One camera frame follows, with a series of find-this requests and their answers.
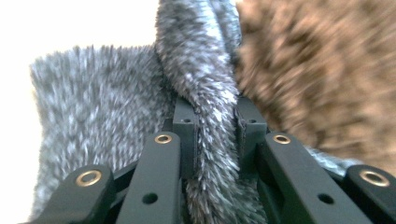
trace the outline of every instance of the black metal bracket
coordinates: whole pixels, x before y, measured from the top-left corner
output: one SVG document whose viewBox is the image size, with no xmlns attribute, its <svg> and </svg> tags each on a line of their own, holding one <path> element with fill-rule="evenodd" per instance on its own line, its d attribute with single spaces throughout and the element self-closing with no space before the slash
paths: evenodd
<svg viewBox="0 0 396 224">
<path fill-rule="evenodd" d="M 394 176 L 365 165 L 345 177 L 326 173 L 296 138 L 271 133 L 247 98 L 238 100 L 235 121 L 240 175 L 258 178 L 270 223 L 396 223 Z M 194 178 L 198 165 L 198 127 L 190 104 L 178 99 L 139 161 L 114 177 L 101 165 L 77 169 L 31 223 L 180 223 L 182 181 Z"/>
</svg>

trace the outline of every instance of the white background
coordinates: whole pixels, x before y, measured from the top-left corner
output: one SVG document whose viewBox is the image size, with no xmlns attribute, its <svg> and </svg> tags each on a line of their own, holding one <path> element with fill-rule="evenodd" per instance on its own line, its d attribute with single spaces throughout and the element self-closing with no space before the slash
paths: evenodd
<svg viewBox="0 0 396 224">
<path fill-rule="evenodd" d="M 155 39 L 156 0 L 0 2 L 1 223 L 27 221 L 41 129 L 29 64 L 75 45 L 136 46 Z"/>
</svg>

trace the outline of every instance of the black bar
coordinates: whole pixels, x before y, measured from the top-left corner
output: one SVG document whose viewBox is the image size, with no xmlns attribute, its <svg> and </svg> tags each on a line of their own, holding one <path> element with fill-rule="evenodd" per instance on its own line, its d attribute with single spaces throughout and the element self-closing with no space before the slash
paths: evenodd
<svg viewBox="0 0 396 224">
<path fill-rule="evenodd" d="M 99 178 L 97 182 L 92 181 L 95 178 Z M 41 216 L 32 223 L 103 223 L 115 194 L 113 174 L 107 167 L 84 166 L 53 192 Z"/>
<path fill-rule="evenodd" d="M 149 136 L 116 223 L 178 223 L 179 165 L 180 139 L 176 134 Z"/>
<path fill-rule="evenodd" d="M 198 118 L 187 100 L 177 98 L 173 119 L 173 132 L 181 140 L 181 177 L 194 178 L 198 168 Z"/>
<path fill-rule="evenodd" d="M 270 222 L 371 223 L 296 138 L 285 133 L 268 133 L 265 141 L 266 144 L 258 148 L 259 162 L 268 164 L 285 199 L 283 203 L 272 206 L 272 209 L 271 206 L 266 207 L 267 213 L 273 213 L 269 217 L 278 217 L 278 220 Z M 280 204 L 282 209 L 274 209 Z"/>
<path fill-rule="evenodd" d="M 369 165 L 346 170 L 343 187 L 374 223 L 396 223 L 396 178 Z"/>
<path fill-rule="evenodd" d="M 236 136 L 240 177 L 251 178 L 257 175 L 254 156 L 257 144 L 264 141 L 267 123 L 257 107 L 246 97 L 238 99 L 235 110 L 237 125 Z"/>
</svg>

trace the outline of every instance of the fur tuft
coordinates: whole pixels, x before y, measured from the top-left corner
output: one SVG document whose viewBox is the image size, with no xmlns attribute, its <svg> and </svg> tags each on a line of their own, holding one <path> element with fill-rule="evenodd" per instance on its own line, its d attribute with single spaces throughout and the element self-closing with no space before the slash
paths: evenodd
<svg viewBox="0 0 396 224">
<path fill-rule="evenodd" d="M 239 89 L 274 129 L 396 175 L 396 1 L 247 0 Z"/>
</svg>

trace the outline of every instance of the gray fur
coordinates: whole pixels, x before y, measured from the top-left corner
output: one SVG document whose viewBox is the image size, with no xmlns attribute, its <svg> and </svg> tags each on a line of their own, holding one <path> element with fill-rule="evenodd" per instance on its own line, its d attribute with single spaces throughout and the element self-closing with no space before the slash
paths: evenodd
<svg viewBox="0 0 396 224">
<path fill-rule="evenodd" d="M 77 168 L 136 161 L 173 113 L 153 47 L 74 48 L 37 60 L 32 77 L 44 136 L 33 217 Z"/>
<path fill-rule="evenodd" d="M 173 116 L 175 90 L 199 116 L 200 168 L 187 186 L 193 222 L 266 222 L 256 182 L 238 179 L 233 1 L 162 0 L 157 29 L 155 50 L 74 48 L 32 65 L 44 136 L 32 218 L 77 168 L 136 161 L 145 137 Z M 335 170 L 349 165 L 310 152 Z"/>
<path fill-rule="evenodd" d="M 162 0 L 157 18 L 156 49 L 164 73 L 200 121 L 201 166 L 198 178 L 188 183 L 188 204 L 195 223 L 263 223 L 257 192 L 237 181 L 233 109 L 238 91 L 230 60 L 237 43 L 225 44 L 230 36 L 223 34 L 235 30 L 221 30 L 217 18 L 223 17 L 213 5 L 223 7 L 220 1 Z"/>
</svg>

